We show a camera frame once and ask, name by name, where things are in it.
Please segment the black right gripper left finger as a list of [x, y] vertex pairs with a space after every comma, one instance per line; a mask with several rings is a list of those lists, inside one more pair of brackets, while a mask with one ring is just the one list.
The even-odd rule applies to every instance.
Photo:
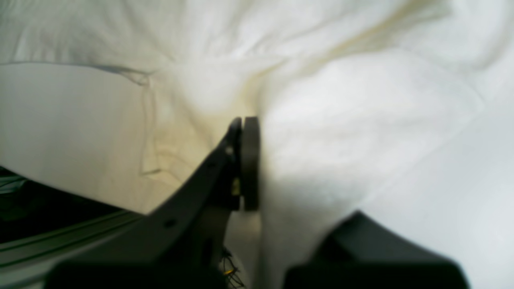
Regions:
[[189, 179], [126, 232], [56, 265], [46, 289], [226, 289], [219, 269], [232, 212], [259, 209], [257, 117], [233, 119]]

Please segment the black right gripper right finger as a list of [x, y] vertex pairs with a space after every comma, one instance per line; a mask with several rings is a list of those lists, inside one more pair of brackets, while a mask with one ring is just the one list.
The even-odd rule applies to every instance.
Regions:
[[468, 289], [459, 265], [391, 232], [359, 212], [342, 222], [285, 289]]

